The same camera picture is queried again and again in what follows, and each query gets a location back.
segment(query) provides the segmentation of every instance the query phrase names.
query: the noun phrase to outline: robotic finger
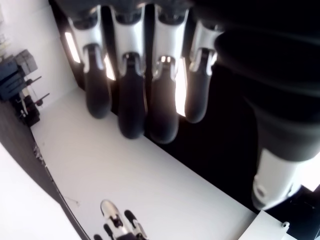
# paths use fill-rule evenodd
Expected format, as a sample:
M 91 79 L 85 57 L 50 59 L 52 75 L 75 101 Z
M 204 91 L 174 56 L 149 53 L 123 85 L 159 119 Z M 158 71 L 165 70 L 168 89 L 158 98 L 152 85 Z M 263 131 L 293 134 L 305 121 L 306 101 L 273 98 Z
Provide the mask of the robotic finger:
M 124 215 L 131 223 L 132 231 L 127 226 L 122 214 L 111 201 L 103 200 L 100 208 L 102 215 L 106 219 L 106 224 L 103 225 L 103 228 L 111 240 L 147 240 L 144 229 L 131 211 L 126 210 Z M 95 235 L 94 239 L 102 240 L 100 235 Z

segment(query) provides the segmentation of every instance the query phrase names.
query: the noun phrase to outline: white wall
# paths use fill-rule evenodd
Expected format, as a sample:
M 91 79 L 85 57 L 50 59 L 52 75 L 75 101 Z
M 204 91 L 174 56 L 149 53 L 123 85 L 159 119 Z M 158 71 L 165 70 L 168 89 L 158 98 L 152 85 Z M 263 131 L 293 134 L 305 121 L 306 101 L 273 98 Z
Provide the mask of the white wall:
M 80 240 L 60 205 L 0 144 L 0 239 Z
M 239 240 L 285 240 L 289 225 L 282 227 L 282 222 L 260 211 Z
M 34 91 L 29 87 L 29 92 L 34 101 L 50 93 L 44 100 L 45 108 L 77 87 L 52 9 L 48 0 L 0 0 L 0 4 L 4 15 L 0 33 L 10 40 L 7 54 L 28 49 L 33 55 L 38 70 L 26 79 L 42 76 L 31 85 Z

